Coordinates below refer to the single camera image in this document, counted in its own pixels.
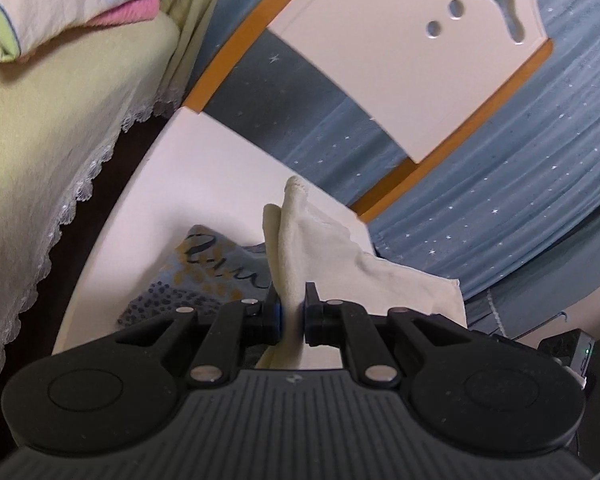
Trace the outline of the blue star curtain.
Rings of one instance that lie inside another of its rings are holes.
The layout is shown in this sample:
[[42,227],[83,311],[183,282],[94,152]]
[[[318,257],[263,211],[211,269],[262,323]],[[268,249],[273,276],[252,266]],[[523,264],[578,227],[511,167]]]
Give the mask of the blue star curtain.
[[[468,324],[510,338],[600,287],[600,0],[539,0],[554,49],[455,152],[370,224],[386,259],[455,278]],[[206,112],[344,204],[403,160],[272,34]]]

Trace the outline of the white wooden chair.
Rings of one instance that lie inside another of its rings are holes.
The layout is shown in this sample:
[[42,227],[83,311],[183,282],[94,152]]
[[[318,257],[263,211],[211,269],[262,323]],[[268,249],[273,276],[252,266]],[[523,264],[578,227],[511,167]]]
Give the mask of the white wooden chair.
[[134,164],[55,350],[115,332],[197,224],[214,251],[199,272],[236,290],[267,278],[224,250],[263,245],[263,209],[282,206],[291,179],[344,227],[306,243],[323,253],[321,292],[358,287],[337,244],[428,281],[422,309],[489,288],[535,253],[504,122],[518,99],[504,90],[549,48],[536,0],[292,0]]

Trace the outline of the pink folded towel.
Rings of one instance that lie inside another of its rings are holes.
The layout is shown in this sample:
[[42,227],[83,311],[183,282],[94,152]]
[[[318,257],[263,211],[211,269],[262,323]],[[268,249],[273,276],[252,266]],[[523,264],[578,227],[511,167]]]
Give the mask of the pink folded towel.
[[153,20],[159,12],[160,0],[132,0],[99,14],[82,27],[114,27]]

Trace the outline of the green covered sofa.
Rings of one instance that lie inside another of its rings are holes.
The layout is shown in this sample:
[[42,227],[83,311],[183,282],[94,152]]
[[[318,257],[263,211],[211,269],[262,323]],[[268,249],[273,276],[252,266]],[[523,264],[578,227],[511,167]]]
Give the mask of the green covered sofa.
[[150,21],[69,30],[0,64],[0,374],[61,227],[120,133],[180,106],[217,1],[160,0]]

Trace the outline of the blue patterned folded garment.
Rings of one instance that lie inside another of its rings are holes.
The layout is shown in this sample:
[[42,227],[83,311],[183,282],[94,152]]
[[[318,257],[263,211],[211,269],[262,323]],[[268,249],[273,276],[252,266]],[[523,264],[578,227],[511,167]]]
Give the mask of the blue patterned folded garment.
[[118,325],[129,327],[181,307],[212,318],[228,302],[264,299],[270,285],[264,245],[240,246],[196,224],[148,286],[130,301]]

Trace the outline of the beige garment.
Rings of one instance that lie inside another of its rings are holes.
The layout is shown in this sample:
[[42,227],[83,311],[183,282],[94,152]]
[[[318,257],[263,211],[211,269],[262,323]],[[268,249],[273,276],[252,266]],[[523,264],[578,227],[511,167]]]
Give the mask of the beige garment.
[[301,322],[307,282],[316,285],[322,299],[356,302],[370,314],[407,307],[467,325],[459,281],[366,252],[351,240],[345,226],[309,201],[306,184],[298,177],[287,180],[280,206],[264,206],[263,233],[268,268],[283,307],[283,336],[276,346],[266,349],[259,368],[319,370],[340,365],[332,350],[303,353]]

